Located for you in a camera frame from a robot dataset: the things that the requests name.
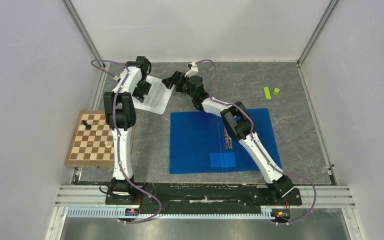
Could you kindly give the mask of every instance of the chessboard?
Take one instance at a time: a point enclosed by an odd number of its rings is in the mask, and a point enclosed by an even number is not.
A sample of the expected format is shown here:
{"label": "chessboard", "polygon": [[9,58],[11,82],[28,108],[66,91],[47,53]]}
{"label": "chessboard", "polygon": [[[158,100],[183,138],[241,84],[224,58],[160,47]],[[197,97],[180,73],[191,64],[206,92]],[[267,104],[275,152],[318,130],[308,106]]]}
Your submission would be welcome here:
{"label": "chessboard", "polygon": [[[84,121],[90,125],[90,129],[83,124]],[[130,149],[134,135],[135,126],[132,130]],[[114,166],[113,134],[105,121],[104,111],[80,112],[64,164],[68,167]]]}

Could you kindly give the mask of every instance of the marble surface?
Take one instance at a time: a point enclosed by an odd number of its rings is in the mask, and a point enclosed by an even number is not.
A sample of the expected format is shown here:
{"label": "marble surface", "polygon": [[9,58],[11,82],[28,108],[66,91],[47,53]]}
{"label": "marble surface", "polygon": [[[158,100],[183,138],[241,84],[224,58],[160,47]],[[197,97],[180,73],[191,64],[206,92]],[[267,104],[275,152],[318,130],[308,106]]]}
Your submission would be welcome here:
{"label": "marble surface", "polygon": [[[310,178],[316,184],[330,184],[326,161],[300,79],[293,62],[218,62],[217,86],[213,96],[225,102],[241,101],[247,109],[268,108],[283,169],[287,173]],[[214,69],[210,63],[199,64],[199,76],[205,89],[213,86]],[[112,73],[121,67],[111,65]],[[151,76],[167,78],[176,70],[186,72],[187,63],[153,63]],[[116,82],[109,76],[104,92],[111,91]],[[271,100],[264,97],[263,87],[279,95]],[[103,110],[101,101],[99,109]],[[170,114],[196,111],[191,98],[173,92],[163,115],[137,110],[136,132],[131,153],[134,179],[137,182],[176,183],[264,183],[259,171],[228,173],[169,174]],[[113,169],[84,167],[81,181],[109,181]],[[307,184],[292,179],[295,184]]]}

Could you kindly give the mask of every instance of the white panel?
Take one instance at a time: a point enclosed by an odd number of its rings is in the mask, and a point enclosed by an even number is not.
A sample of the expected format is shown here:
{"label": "white panel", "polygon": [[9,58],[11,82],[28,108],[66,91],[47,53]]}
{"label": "white panel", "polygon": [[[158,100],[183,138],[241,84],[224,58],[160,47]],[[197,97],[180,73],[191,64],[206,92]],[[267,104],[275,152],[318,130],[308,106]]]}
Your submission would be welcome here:
{"label": "white panel", "polygon": [[384,1],[340,1],[303,70],[365,236],[384,239]]}
{"label": "white panel", "polygon": [[58,0],[0,1],[0,239],[45,238],[98,70]]}
{"label": "white panel", "polygon": [[296,61],[329,0],[73,0],[105,59]]}

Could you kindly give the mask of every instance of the green block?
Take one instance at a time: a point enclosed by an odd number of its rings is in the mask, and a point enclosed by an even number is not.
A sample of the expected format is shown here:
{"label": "green block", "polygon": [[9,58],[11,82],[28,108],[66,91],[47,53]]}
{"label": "green block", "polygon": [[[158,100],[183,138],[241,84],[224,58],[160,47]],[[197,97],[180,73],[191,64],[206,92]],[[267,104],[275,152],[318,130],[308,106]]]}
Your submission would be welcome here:
{"label": "green block", "polygon": [[278,94],[279,94],[279,91],[280,91],[280,89],[276,87],[276,88],[274,89],[274,91],[273,91],[273,94],[274,94],[274,95],[278,95]]}
{"label": "green block", "polygon": [[272,99],[272,96],[270,96],[270,90],[269,90],[268,86],[264,87],[264,95],[265,95],[265,99],[267,99],[267,100]]}

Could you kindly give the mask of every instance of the black chess piece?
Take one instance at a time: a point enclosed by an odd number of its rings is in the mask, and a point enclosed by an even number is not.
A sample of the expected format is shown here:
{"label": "black chess piece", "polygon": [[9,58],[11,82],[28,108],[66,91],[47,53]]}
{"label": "black chess piece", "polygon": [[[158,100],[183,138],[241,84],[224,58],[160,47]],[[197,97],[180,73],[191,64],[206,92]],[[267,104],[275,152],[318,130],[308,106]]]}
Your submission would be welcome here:
{"label": "black chess piece", "polygon": [[86,130],[90,130],[92,128],[92,125],[88,124],[85,120],[81,121],[81,123],[86,126]]}

